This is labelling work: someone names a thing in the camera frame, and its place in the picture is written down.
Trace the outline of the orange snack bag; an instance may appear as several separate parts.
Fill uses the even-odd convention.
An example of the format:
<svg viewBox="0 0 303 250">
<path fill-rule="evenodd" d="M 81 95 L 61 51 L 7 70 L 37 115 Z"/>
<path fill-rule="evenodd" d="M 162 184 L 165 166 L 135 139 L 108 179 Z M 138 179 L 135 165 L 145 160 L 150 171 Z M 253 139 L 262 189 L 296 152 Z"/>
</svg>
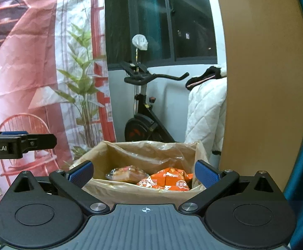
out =
<svg viewBox="0 0 303 250">
<path fill-rule="evenodd" d="M 166 168 L 142 179 L 137 185 L 149 189 L 189 191 L 192 179 L 192 173 L 176 168 Z"/>
</svg>

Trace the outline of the clear bread snack bag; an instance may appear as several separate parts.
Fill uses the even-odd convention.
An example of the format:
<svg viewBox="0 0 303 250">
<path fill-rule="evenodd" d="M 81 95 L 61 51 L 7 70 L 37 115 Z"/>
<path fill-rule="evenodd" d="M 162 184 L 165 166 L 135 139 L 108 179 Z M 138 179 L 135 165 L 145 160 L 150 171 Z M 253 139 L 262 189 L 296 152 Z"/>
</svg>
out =
<svg viewBox="0 0 303 250">
<path fill-rule="evenodd" d="M 137 184 L 141 180 L 148 178 L 148 174 L 136 166 L 129 165 L 122 168 L 114 168 L 106 175 L 110 181 Z"/>
</svg>

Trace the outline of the brown cardboard box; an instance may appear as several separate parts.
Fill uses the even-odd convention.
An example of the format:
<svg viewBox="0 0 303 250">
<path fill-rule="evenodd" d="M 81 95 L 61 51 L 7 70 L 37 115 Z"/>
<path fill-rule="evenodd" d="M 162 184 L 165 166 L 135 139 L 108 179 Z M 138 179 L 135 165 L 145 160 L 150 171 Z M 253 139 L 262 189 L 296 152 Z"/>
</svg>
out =
<svg viewBox="0 0 303 250">
<path fill-rule="evenodd" d="M 204 186 L 194 178 L 192 189 L 186 192 L 158 190 L 125 182 L 106 179 L 114 168 L 133 165 L 152 175 L 164 168 L 178 168 L 193 173 L 197 160 L 208 161 L 208 154 L 201 142 L 161 143 L 152 141 L 111 143 L 102 141 L 74 161 L 77 166 L 91 161 L 94 166 L 92 179 L 84 191 L 106 203 L 114 204 L 174 204 L 179 206 L 204 191 Z"/>
</svg>

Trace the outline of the white quilted blanket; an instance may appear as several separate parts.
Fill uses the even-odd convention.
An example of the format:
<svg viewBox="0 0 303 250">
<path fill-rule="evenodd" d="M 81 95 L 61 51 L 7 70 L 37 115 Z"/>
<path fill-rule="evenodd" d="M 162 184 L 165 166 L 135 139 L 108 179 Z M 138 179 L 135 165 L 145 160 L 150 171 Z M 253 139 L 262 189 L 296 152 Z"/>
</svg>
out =
<svg viewBox="0 0 303 250">
<path fill-rule="evenodd" d="M 220 154 L 223 147 L 227 107 L 227 71 L 189 91 L 185 142 L 200 141 L 208 155 Z"/>
</svg>

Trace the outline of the red plant printed backdrop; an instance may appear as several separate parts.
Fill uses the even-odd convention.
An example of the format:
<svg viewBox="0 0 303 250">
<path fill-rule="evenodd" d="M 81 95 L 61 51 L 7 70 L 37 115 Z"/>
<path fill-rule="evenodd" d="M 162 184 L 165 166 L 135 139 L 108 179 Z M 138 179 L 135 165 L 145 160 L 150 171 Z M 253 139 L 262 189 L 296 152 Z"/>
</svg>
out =
<svg viewBox="0 0 303 250">
<path fill-rule="evenodd" d="M 22 170 L 67 169 L 115 140 L 105 0 L 0 0 L 0 131 L 57 138 L 53 149 L 0 159 L 0 200 Z"/>
</svg>

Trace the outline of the black exercise bike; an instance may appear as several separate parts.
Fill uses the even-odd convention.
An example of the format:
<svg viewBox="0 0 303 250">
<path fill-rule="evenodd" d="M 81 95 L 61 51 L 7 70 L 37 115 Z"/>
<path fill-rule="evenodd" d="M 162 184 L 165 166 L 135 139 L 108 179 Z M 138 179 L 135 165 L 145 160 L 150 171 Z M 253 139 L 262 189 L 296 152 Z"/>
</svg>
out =
<svg viewBox="0 0 303 250">
<path fill-rule="evenodd" d="M 186 72 L 180 77 L 176 77 L 165 74 L 150 73 L 148 68 L 140 62 L 129 63 L 122 61 L 120 65 L 128 75 L 124 78 L 124 82 L 134 85 L 135 87 L 140 87 L 140 91 L 134 96 L 134 116 L 129 119 L 125 125 L 125 141 L 156 141 L 174 143 L 175 140 L 172 135 L 153 112 L 153 104 L 155 103 L 156 98 L 147 97 L 147 84 L 159 78 L 182 81 L 189 76 L 189 73 Z"/>
</svg>

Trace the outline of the black pink-striped garment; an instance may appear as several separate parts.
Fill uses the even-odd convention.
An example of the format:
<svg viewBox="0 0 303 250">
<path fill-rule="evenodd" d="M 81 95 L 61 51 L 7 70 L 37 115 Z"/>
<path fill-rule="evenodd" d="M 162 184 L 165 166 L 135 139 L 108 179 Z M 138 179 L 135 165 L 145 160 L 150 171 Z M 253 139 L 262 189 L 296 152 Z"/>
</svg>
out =
<svg viewBox="0 0 303 250">
<path fill-rule="evenodd" d="M 209 67 L 204 74 L 198 76 L 198 77 L 192 77 L 189 79 L 186 84 L 185 88 L 189 91 L 191 91 L 194 87 L 203 84 L 204 82 L 212 79 L 221 79 L 221 68 L 211 66 Z"/>
</svg>

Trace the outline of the wooden board panel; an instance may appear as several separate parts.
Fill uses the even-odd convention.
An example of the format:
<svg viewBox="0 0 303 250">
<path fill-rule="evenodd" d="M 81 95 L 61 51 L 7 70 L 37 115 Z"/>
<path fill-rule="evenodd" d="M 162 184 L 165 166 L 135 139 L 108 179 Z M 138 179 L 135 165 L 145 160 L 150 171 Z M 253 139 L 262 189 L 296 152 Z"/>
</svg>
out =
<svg viewBox="0 0 303 250">
<path fill-rule="evenodd" d="M 300 0 L 219 0 L 227 58 L 221 169 L 284 189 L 303 140 Z"/>
</svg>

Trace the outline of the white wrapped bike seat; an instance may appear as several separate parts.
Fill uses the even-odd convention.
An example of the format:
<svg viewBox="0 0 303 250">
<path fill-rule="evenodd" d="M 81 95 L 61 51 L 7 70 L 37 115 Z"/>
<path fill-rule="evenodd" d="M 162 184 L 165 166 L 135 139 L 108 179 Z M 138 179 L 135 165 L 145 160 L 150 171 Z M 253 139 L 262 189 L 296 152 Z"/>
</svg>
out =
<svg viewBox="0 0 303 250">
<path fill-rule="evenodd" d="M 132 38 L 132 44 L 137 50 L 147 51 L 148 50 L 148 40 L 143 34 L 136 34 Z"/>
</svg>

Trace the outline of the dark window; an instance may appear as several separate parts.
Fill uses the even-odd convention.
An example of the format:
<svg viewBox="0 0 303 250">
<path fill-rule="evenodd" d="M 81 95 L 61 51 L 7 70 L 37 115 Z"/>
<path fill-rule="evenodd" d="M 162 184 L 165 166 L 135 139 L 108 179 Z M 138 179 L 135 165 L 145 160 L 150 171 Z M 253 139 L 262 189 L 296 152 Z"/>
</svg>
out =
<svg viewBox="0 0 303 250">
<path fill-rule="evenodd" d="M 105 0 L 105 32 L 110 69 L 133 60 L 136 34 L 149 43 L 145 65 L 217 63 L 211 0 Z"/>
</svg>

